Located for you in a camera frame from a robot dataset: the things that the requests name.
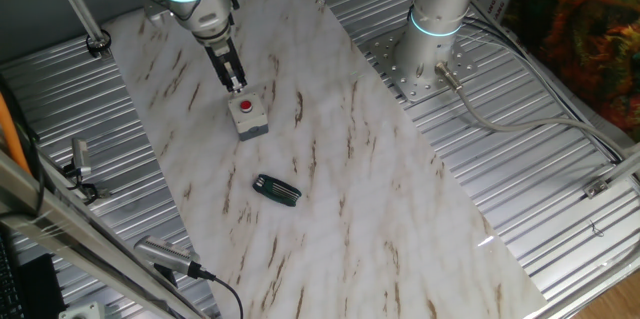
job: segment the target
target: emergency stop button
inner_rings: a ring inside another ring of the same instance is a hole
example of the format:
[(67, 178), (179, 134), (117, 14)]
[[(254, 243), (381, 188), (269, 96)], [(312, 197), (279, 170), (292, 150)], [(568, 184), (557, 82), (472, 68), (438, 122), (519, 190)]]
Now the emergency stop button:
[(242, 110), (243, 113), (248, 113), (251, 111), (251, 109), (253, 109), (253, 105), (251, 105), (250, 101), (245, 100), (240, 103), (240, 110)]

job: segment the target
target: white marble board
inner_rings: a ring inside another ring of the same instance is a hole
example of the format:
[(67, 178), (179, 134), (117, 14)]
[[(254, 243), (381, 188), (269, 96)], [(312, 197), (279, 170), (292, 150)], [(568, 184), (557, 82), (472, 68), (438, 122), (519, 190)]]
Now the white marble board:
[[(188, 31), (142, 11), (105, 28), (202, 264), (246, 318), (520, 319), (545, 304), (322, 1), (241, 5), (233, 39), (270, 127), (246, 142)], [(297, 207), (257, 194), (259, 173), (299, 188)]]

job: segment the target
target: metal frame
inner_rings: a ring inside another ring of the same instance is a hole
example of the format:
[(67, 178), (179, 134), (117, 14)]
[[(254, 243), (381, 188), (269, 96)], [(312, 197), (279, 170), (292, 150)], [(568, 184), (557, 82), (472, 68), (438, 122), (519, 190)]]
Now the metal frame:
[[(319, 1), (333, 11), (360, 48), (364, 42), (404, 25), (411, 5), (411, 0)], [(466, 41), (463, 47), (478, 65), (478, 74), (464, 84), (478, 97), (484, 114), (505, 123), (542, 115), (589, 120), (549, 78), (534, 79), (530, 69), (517, 64), (506, 50)], [(368, 59), (375, 63), (371, 56)], [(498, 68), (503, 75), (496, 75)], [(77, 38), (7, 63), (0, 70), (16, 91), (30, 124), (44, 138), (43, 150), (59, 165), (70, 158), (70, 135), (90, 139), (96, 168), (91, 180), (117, 192), (110, 201), (92, 207), (96, 215), (130, 245), (138, 237), (154, 234), (190, 246), (177, 209), (167, 200), (171, 194), (113, 61), (89, 58), (84, 38)], [(590, 180), (572, 173), (591, 173), (595, 178), (613, 168), (609, 162), (614, 156), (597, 140), (586, 137), (577, 142), (583, 138), (578, 130), (560, 128), (485, 134), (469, 126), (450, 91), (438, 91), (412, 103), (388, 77), (383, 80), (544, 291), (550, 305), (562, 302), (551, 317), (571, 316), (640, 268), (639, 258), (618, 267), (612, 277), (599, 278), (600, 284), (592, 281), (633, 251), (640, 238), (636, 230), (640, 197), (633, 191), (638, 187), (635, 180), (623, 181), (593, 200), (580, 199)], [(36, 100), (47, 104), (36, 107)], [(500, 143), (499, 149), (492, 143)], [(559, 149), (551, 152), (550, 146)], [(477, 157), (463, 160), (469, 151)], [(493, 166), (502, 161), (499, 168)], [(559, 177), (568, 181), (558, 184)], [(586, 215), (606, 233), (603, 238), (589, 240), (591, 229), (588, 221), (582, 220)], [(15, 240), (22, 261), (44, 252), (20, 236)], [(124, 317), (147, 318), (119, 293), (64, 260), (55, 260), (68, 304), (98, 300)], [(587, 282), (593, 285), (584, 292), (581, 288)], [(186, 277), (178, 278), (178, 283), (198, 307), (217, 308), (206, 283)]]
[[(43, 161), (56, 185), (44, 193), (40, 216), (7, 216), (3, 222), (31, 240), (95, 276), (154, 314), (174, 319), (208, 318), (172, 284), (137, 257), (77, 197), (66, 189), (64, 178)], [(0, 152), (0, 206), (2, 213), (35, 210), (38, 183)]]

